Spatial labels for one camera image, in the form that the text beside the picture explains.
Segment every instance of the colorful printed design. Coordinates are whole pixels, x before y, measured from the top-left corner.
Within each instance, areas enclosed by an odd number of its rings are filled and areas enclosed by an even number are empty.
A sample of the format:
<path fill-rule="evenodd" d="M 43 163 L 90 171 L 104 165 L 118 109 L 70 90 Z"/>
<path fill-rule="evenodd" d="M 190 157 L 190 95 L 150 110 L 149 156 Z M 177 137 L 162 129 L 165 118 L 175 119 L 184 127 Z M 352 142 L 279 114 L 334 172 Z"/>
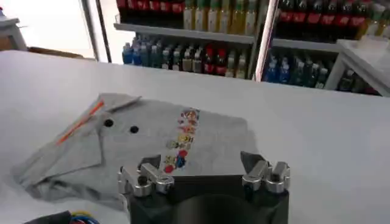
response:
<path fill-rule="evenodd" d="M 164 171 L 166 173 L 171 173 L 175 169 L 185 166 L 185 158 L 190 151 L 191 144 L 194 142 L 194 135 L 199 121 L 199 112 L 199 110 L 193 108 L 181 112 L 181 118 L 177 120 L 179 123 L 179 126 L 177 127 L 177 140 L 169 140 L 166 143 L 168 149 L 178 150 L 176 151 L 176 155 L 167 155 L 165 157 Z"/>

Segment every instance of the black object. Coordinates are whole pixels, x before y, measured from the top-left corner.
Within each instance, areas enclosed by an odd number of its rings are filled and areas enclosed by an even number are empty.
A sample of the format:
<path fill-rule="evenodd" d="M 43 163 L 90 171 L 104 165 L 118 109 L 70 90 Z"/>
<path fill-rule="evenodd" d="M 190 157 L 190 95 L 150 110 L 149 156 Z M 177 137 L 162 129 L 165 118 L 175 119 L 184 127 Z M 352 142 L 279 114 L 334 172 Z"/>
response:
<path fill-rule="evenodd" d="M 131 224 L 287 224 L 289 192 L 242 186 L 242 175 L 174 177 L 167 195 L 126 195 Z"/>
<path fill-rule="evenodd" d="M 135 134 L 139 131 L 140 129 L 137 126 L 131 126 L 130 127 L 130 132 Z"/>
<path fill-rule="evenodd" d="M 65 211 L 53 215 L 42 216 L 26 222 L 25 224 L 69 224 L 71 219 L 71 213 L 69 211 Z"/>
<path fill-rule="evenodd" d="M 112 125 L 114 125 L 114 121 L 113 120 L 107 119 L 107 120 L 104 121 L 104 126 L 109 128 L 109 127 L 112 127 Z"/>

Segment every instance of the black button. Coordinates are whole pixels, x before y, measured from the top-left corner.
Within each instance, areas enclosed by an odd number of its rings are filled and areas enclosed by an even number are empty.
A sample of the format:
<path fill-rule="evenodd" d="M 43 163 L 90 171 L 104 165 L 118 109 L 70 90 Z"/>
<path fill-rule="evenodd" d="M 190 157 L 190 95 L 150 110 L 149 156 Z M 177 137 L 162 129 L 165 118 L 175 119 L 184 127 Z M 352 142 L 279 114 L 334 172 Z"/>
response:
<path fill-rule="evenodd" d="M 138 130 L 139 130 L 139 128 L 138 128 L 137 126 L 132 126 L 132 127 L 130 128 L 130 132 L 133 133 L 133 134 L 137 133 Z"/>
<path fill-rule="evenodd" d="M 107 119 L 107 120 L 104 121 L 104 126 L 111 127 L 112 125 L 114 125 L 114 121 L 113 120 Z"/>

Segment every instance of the blue wire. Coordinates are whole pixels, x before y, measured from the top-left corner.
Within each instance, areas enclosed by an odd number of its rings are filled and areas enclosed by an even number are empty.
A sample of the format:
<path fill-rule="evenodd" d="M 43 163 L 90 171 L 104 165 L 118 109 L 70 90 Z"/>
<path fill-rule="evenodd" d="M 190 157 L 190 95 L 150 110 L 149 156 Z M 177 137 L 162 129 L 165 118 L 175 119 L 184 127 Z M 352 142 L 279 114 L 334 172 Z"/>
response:
<path fill-rule="evenodd" d="M 77 215 L 77 216 L 73 216 L 71 221 L 74 221 L 74 220 L 83 220 L 83 221 L 87 221 L 87 222 L 91 222 L 93 224 L 100 224 L 97 220 L 95 220 L 94 218 L 92 217 L 88 217 L 88 216 L 84 216 L 84 215 Z"/>

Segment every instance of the white table surface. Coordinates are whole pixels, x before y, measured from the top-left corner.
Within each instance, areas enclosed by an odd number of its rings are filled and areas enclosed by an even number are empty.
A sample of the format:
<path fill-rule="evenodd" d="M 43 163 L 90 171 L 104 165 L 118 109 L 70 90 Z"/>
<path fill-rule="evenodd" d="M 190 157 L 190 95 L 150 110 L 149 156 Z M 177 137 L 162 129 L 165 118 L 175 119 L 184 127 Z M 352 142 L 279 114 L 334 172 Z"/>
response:
<path fill-rule="evenodd" d="M 0 53 L 0 68 L 1 223 L 65 209 L 91 211 L 102 224 L 127 223 L 123 213 L 85 200 L 34 200 L 9 175 L 101 92 L 247 119 L 260 153 L 291 166 L 289 223 L 390 220 L 387 98 L 16 51 Z"/>

